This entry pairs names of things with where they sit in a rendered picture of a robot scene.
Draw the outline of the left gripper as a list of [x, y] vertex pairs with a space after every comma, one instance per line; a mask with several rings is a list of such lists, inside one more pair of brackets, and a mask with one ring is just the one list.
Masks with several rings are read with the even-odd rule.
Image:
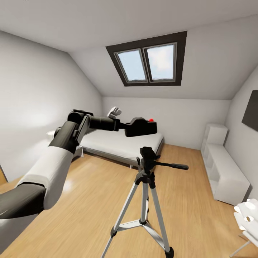
[[100, 130], [118, 131], [119, 129], [132, 129], [133, 126], [120, 122], [120, 119], [100, 116]]

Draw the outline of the digital camera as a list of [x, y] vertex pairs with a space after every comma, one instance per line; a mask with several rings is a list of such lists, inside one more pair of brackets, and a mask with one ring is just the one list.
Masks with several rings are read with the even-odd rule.
[[136, 117], [131, 120], [131, 122], [126, 123], [127, 125], [133, 126], [132, 129], [124, 129], [126, 137], [138, 137], [143, 135], [156, 134], [157, 132], [157, 122], [153, 119], [145, 120], [144, 118]]

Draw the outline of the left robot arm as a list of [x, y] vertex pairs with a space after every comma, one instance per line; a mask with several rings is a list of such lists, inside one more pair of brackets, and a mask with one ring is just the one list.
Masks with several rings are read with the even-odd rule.
[[55, 130], [49, 147], [16, 188], [0, 194], [0, 254], [44, 209], [49, 210], [57, 203], [76, 147], [88, 125], [89, 128], [116, 132], [133, 128], [115, 118], [121, 112], [114, 107], [107, 116], [96, 116], [79, 109], [69, 113], [63, 126]]

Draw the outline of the camera tripod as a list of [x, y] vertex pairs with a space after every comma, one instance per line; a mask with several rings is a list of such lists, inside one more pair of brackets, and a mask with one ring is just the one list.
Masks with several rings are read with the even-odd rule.
[[[113, 226], [111, 232], [110, 232], [110, 238], [109, 241], [107, 242], [107, 245], [102, 253], [101, 258], [105, 257], [105, 254], [107, 253], [107, 250], [113, 240], [113, 237], [116, 235], [117, 232], [123, 231], [126, 229], [131, 229], [131, 228], [136, 228], [136, 227], [144, 227], [147, 232], [153, 237], [153, 239], [161, 246], [161, 248], [165, 251], [166, 258], [173, 258], [174, 257], [174, 250], [172, 247], [169, 246], [167, 234], [166, 234], [166, 229], [161, 213], [161, 208], [156, 192], [156, 185], [155, 185], [155, 175], [154, 172], [150, 172], [151, 169], [153, 169], [156, 165], [161, 165], [161, 166], [169, 166], [172, 168], [177, 168], [177, 169], [183, 169], [183, 170], [188, 170], [189, 167], [188, 165], [184, 164], [169, 164], [169, 163], [161, 163], [161, 162], [156, 162], [155, 160], [159, 159], [161, 156], [156, 155], [155, 152], [153, 151], [152, 147], [143, 147], [140, 148], [140, 154], [142, 155], [142, 159], [137, 157], [138, 161], [138, 169], [139, 173], [136, 176], [136, 179], [134, 181], [134, 184], [131, 188], [131, 191], [127, 197], [127, 200], [120, 212], [120, 215], [116, 221], [116, 224]], [[140, 167], [140, 161], [144, 169]], [[139, 186], [140, 182], [143, 182], [143, 187], [142, 187], [142, 206], [141, 206], [141, 218], [138, 220], [134, 221], [129, 221], [127, 223], [121, 224], [121, 221], [125, 215], [126, 210], [128, 209], [128, 206], [135, 194], [135, 191], [137, 187]], [[146, 222], [148, 221], [148, 213], [149, 213], [149, 208], [148, 208], [148, 202], [149, 202], [149, 187], [151, 189], [155, 209], [156, 209], [156, 214], [158, 217], [158, 222], [160, 225], [161, 229], [161, 234], [162, 238], [158, 233]]]

